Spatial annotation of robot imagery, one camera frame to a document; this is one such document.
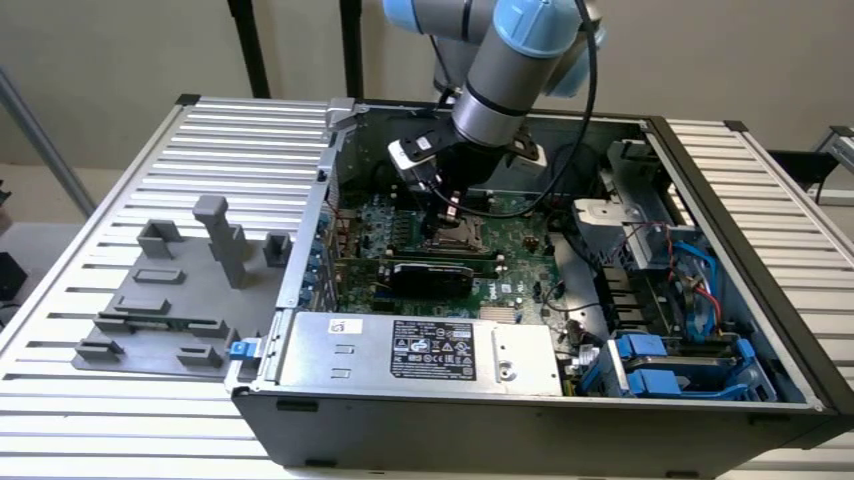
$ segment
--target slotted metal surface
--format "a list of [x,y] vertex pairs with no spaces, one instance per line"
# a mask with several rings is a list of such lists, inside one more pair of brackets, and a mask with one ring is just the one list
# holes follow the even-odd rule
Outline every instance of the slotted metal surface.
[[779,286],[854,383],[854,245],[749,133],[670,121]]
[[[230,220],[243,223],[248,237],[262,238],[271,228],[295,228],[304,170],[316,163],[327,143],[324,109],[322,103],[203,98],[195,107],[171,112],[16,321],[0,334],[0,476],[376,478],[368,472],[284,470],[275,465],[218,382],[77,371],[69,364],[73,344],[87,335],[91,317],[104,307],[139,253],[135,237],[146,219],[175,219],[183,234],[204,236],[190,209],[200,194],[214,192],[228,196]],[[710,147],[734,148],[731,136],[707,136],[721,137]],[[767,233],[758,230],[755,238],[777,241]],[[822,242],[810,232],[798,235],[786,236],[789,246],[795,241]],[[779,267],[783,272],[793,269],[801,270]],[[821,280],[846,281],[839,272],[835,275]],[[847,325],[826,312],[813,315],[817,331]],[[854,375],[854,368],[842,370]],[[847,434],[811,451],[769,452],[721,478],[847,479],[854,471],[853,450],[854,434]],[[460,475],[388,473],[384,477]]]

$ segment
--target warning label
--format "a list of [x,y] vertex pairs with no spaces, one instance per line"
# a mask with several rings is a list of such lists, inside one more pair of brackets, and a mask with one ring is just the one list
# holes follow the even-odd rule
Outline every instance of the warning label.
[[471,324],[395,320],[391,374],[424,380],[476,380]]

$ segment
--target blue latch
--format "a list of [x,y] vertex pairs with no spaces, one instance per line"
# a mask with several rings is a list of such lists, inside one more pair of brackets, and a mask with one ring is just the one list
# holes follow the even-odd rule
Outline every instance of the blue latch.
[[251,360],[255,358],[255,350],[258,344],[255,342],[235,342],[228,349],[228,358],[232,360]]
[[667,356],[665,342],[658,335],[623,335],[617,339],[617,351],[622,358]]

